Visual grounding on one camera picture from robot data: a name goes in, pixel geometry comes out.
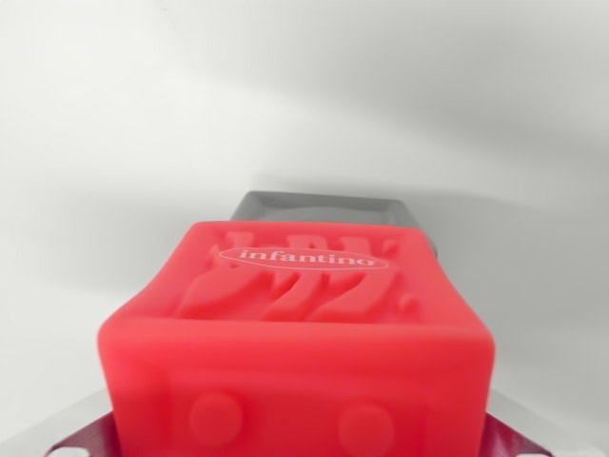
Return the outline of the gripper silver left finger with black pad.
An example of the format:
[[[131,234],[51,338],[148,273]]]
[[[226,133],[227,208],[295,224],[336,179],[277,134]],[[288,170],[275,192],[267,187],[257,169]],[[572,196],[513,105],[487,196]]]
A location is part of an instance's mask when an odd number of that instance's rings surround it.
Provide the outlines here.
[[[108,391],[104,388],[51,418],[59,433],[46,456],[122,455]]]

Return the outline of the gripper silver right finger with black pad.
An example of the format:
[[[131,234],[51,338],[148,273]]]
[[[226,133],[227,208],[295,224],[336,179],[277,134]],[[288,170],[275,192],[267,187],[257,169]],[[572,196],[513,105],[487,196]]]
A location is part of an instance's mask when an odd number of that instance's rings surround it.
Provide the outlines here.
[[[481,440],[481,456],[539,453],[557,456],[567,449],[567,435],[549,421],[492,389]]]

